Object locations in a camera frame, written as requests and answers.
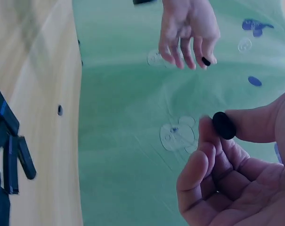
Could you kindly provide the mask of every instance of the finger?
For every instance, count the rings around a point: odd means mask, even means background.
[[[197,150],[190,156],[177,181],[179,210],[189,225],[207,226],[218,214],[209,203],[202,200],[200,184],[207,168],[206,155]]]
[[[190,49],[190,37],[189,38],[181,38],[180,41],[181,51],[185,60],[185,63],[190,69],[195,69],[196,65],[194,60],[191,56],[191,49]]]
[[[216,134],[212,120],[209,117],[204,117],[199,121],[199,142],[209,142],[216,147],[212,178],[218,190],[231,200],[239,198],[246,186],[250,184],[250,181],[244,175],[234,170],[233,165],[223,151],[220,138]],[[239,161],[249,157],[248,154],[242,155],[240,151],[241,149],[237,149],[234,153]]]
[[[170,16],[170,14],[163,12],[159,41],[159,53],[161,54],[162,58],[170,64],[175,64],[175,59],[169,53],[168,47],[170,43],[176,39],[177,32],[178,30],[175,18]]]
[[[202,38],[194,37],[194,45],[193,45],[195,60],[199,64],[199,66],[203,69],[206,69],[207,66],[202,61]]]
[[[202,200],[200,184],[207,168],[206,155],[198,150],[193,152],[177,180],[178,204],[181,213]]]
[[[211,175],[201,182],[201,193],[202,199],[207,201],[217,212],[223,211],[232,203],[227,196],[217,192]]]
[[[175,59],[176,66],[180,69],[183,69],[184,64],[183,64],[181,56],[179,54],[178,43],[179,43],[179,38],[177,37],[172,42],[170,42],[169,48],[171,51],[171,55]]]
[[[239,139],[257,143],[277,141],[285,166],[285,93],[267,106],[226,114],[234,122]]]
[[[221,139],[222,148],[234,170],[243,174],[249,181],[255,181],[270,165],[269,162],[250,158],[249,154],[234,140]]]
[[[200,184],[202,199],[208,201],[215,210],[222,211],[231,204],[231,200],[217,192],[216,185],[210,175],[215,164],[216,149],[214,145],[210,143],[202,143],[200,146],[202,148],[199,148],[199,150],[202,151],[208,159],[208,170]]]
[[[217,63],[217,58],[213,55],[214,46],[217,42],[217,37],[203,38],[202,40],[202,53],[203,56],[212,64]]]

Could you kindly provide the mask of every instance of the blue stripe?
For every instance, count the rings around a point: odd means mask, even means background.
[[[7,105],[7,102],[3,101],[2,107],[1,107],[1,110],[0,110],[0,115],[4,115],[6,105]]]

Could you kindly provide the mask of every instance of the small black hole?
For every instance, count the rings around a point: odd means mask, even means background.
[[[62,116],[62,115],[63,115],[63,107],[62,107],[61,105],[59,105],[58,108],[57,108],[57,114],[58,114],[59,116]]]

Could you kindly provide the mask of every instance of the blue dot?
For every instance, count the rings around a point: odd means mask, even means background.
[[[248,81],[250,82],[250,84],[257,87],[260,87],[262,85],[261,81],[253,76],[249,76]]]
[[[175,132],[177,132],[177,130],[178,130],[178,128],[177,128],[177,127],[174,127],[174,128],[171,129],[171,132],[174,132],[174,133],[175,133]]]

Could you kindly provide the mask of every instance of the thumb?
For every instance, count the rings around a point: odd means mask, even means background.
[[[285,166],[285,93],[267,106],[248,110],[229,110],[237,137],[254,143],[277,142]]]

